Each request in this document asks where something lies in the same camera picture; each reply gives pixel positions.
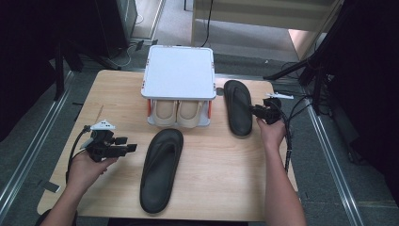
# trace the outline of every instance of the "shoe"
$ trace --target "shoe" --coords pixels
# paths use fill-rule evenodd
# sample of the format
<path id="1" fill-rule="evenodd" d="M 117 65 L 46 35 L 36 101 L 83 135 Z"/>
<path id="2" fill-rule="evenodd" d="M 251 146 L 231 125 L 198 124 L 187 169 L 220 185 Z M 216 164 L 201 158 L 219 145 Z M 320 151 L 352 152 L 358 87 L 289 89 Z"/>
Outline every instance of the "shoe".
<path id="1" fill-rule="evenodd" d="M 224 97 L 231 131 L 240 137 L 252 131 L 252 113 L 249 111 L 251 98 L 246 85 L 229 80 L 224 85 Z"/>
<path id="2" fill-rule="evenodd" d="M 183 144 L 182 132 L 172 128 L 152 139 L 140 183 L 140 204 L 147 213 L 159 213 L 168 205 Z"/>
<path id="3" fill-rule="evenodd" d="M 180 101 L 177 110 L 177 123 L 186 128 L 194 128 L 200 122 L 203 101 Z"/>
<path id="4" fill-rule="evenodd" d="M 158 126 L 172 126 L 176 122 L 177 101 L 155 100 L 152 117 Z"/>

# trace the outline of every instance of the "beige slipper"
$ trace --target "beige slipper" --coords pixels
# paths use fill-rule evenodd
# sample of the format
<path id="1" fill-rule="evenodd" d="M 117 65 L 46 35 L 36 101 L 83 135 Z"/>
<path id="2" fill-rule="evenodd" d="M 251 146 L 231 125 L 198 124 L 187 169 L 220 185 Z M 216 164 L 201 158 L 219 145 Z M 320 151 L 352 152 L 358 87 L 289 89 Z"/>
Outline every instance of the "beige slipper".
<path id="1" fill-rule="evenodd" d="M 180 101 L 177 110 L 177 123 L 186 128 L 194 128 L 200 122 L 203 101 Z"/>
<path id="2" fill-rule="evenodd" d="M 155 100 L 152 117 L 158 126 L 172 126 L 176 122 L 177 101 Z"/>

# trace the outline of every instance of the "white shoe rack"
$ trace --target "white shoe rack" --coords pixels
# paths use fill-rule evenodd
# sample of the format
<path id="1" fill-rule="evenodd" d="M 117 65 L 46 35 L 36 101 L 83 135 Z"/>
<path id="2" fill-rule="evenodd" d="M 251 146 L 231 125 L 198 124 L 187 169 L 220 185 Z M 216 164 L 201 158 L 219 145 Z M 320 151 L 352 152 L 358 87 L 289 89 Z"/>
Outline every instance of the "white shoe rack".
<path id="1" fill-rule="evenodd" d="M 216 97 L 213 51 L 209 48 L 153 45 L 147 59 L 141 95 L 149 100 L 149 124 L 155 124 L 152 116 L 154 100 L 191 100 L 204 101 L 198 126 L 209 125 L 210 105 Z"/>

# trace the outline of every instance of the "desk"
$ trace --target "desk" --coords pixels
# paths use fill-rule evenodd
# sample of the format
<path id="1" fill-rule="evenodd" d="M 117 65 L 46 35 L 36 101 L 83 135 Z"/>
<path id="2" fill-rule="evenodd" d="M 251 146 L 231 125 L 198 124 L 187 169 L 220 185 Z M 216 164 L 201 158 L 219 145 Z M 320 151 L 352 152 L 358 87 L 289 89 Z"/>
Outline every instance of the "desk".
<path id="1" fill-rule="evenodd" d="M 334 22 L 342 0 L 217 0 L 211 21 L 273 26 L 289 29 L 299 59 Z M 195 21 L 208 20 L 211 0 L 196 0 L 193 5 L 191 44 L 195 40 Z"/>
<path id="2" fill-rule="evenodd" d="M 128 143 L 136 143 L 137 149 L 109 167 L 88 190 L 78 208 L 80 216 L 263 220 L 265 167 L 260 130 L 254 121 L 248 137 L 235 137 L 222 96 L 213 100 L 209 126 L 180 128 L 184 147 L 167 208 L 154 216 L 142 210 L 139 187 L 144 160 L 151 140 L 162 129 L 147 123 L 147 100 L 140 93 L 142 80 L 143 73 L 99 72 L 51 177 L 51 182 L 62 187 L 58 193 L 44 191 L 38 212 L 52 208 L 63 191 L 68 157 L 83 126 L 108 120 L 116 125 L 114 136 L 128 137 Z M 222 88 L 226 81 L 217 78 L 216 87 Z M 272 91 L 265 81 L 241 81 L 254 104 L 261 104 L 264 93 Z M 77 147 L 88 138 L 89 133 Z M 285 159 L 285 142 L 280 151 Z M 289 177 L 297 190 L 292 170 Z"/>

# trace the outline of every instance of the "black flip-flop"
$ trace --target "black flip-flop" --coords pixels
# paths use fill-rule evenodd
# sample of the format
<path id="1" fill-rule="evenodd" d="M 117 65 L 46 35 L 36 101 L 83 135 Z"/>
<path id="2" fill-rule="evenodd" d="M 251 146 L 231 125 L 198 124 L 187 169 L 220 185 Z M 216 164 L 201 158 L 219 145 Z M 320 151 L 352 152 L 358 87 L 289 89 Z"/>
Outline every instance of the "black flip-flop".
<path id="1" fill-rule="evenodd" d="M 159 213 L 168 205 L 183 143 L 177 129 L 164 129 L 152 139 L 140 185 L 140 204 L 147 213 Z"/>
<path id="2" fill-rule="evenodd" d="M 224 85 L 224 96 L 231 131 L 237 136 L 246 136 L 252 131 L 250 93 L 246 85 L 237 80 L 229 80 Z"/>

